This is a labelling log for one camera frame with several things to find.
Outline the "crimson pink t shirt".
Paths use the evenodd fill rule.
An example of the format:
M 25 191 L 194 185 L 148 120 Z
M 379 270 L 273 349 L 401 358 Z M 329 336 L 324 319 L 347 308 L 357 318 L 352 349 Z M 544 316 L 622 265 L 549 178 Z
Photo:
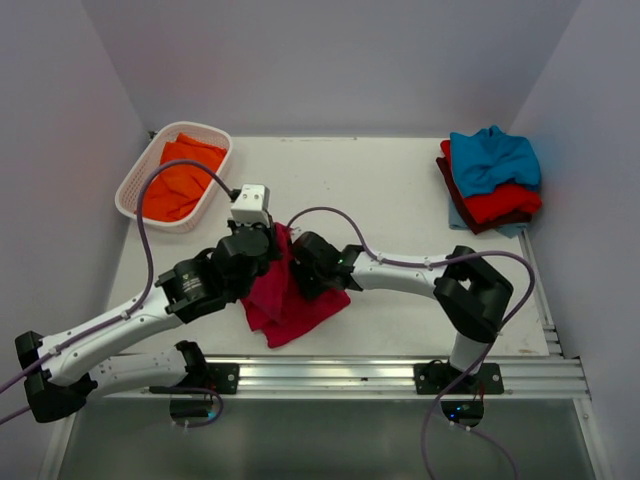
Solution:
M 309 333 L 351 304 L 344 291 L 329 289 L 317 299 L 306 300 L 290 272 L 290 230 L 276 223 L 277 245 L 282 258 L 270 263 L 269 272 L 258 277 L 249 296 L 241 300 L 252 332 L 261 332 L 267 347 L 276 349 Z

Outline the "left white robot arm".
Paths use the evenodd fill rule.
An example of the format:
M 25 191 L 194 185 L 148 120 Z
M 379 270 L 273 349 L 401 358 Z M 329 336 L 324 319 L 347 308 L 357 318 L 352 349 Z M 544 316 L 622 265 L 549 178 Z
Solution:
M 119 355 L 146 338 L 246 298 L 255 280 L 280 258 L 272 220 L 229 221 L 228 226 L 230 235 L 216 246 L 177 263 L 159 277 L 149 277 L 130 303 L 59 334 L 42 336 L 28 331 L 16 338 L 28 409 L 37 422 L 68 417 L 93 394 L 136 388 L 219 397 L 194 342 L 181 341 L 166 353 L 129 360 Z

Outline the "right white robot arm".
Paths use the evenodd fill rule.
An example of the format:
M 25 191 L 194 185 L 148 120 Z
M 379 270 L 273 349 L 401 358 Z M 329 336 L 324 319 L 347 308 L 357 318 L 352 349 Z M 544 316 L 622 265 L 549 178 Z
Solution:
M 514 288 L 475 251 L 457 246 L 447 256 L 369 256 L 359 245 L 338 250 L 314 232 L 291 245 L 290 271 L 301 295 L 386 290 L 418 295 L 440 305 L 456 330 L 445 369 L 451 389 L 468 392 L 481 380 L 481 354 L 492 346 Z

